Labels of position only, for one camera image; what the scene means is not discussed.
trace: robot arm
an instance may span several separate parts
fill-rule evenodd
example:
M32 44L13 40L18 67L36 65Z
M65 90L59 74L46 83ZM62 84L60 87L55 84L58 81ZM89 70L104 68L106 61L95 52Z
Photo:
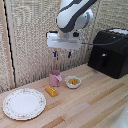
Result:
M93 13L87 9L96 1L100 0L61 0L56 19L60 31L47 33L47 46L79 50L82 44L79 29L91 24Z
M99 0L62 0L57 17L59 29L63 33L67 33L73 29L81 29L86 24L90 24L93 14L90 10L87 11L87 9L96 1Z

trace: decorative plate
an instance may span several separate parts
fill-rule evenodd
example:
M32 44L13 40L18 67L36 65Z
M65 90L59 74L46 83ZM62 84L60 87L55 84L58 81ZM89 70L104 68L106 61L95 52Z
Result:
M4 113L16 120L28 120L38 116L45 108L44 95L34 89L19 89L10 93L3 102Z

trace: kitchen counter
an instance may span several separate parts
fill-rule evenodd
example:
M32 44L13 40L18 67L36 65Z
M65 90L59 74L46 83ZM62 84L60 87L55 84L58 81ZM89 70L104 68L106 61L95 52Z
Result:
M59 95L51 97L45 88L49 78L0 94L0 128L109 128L128 102L128 75L113 79L87 65L61 73L63 81L55 87ZM77 89L69 89L65 77L75 75L82 80ZM2 108L5 97L21 88L36 89L46 98L46 107L37 117L16 121Z

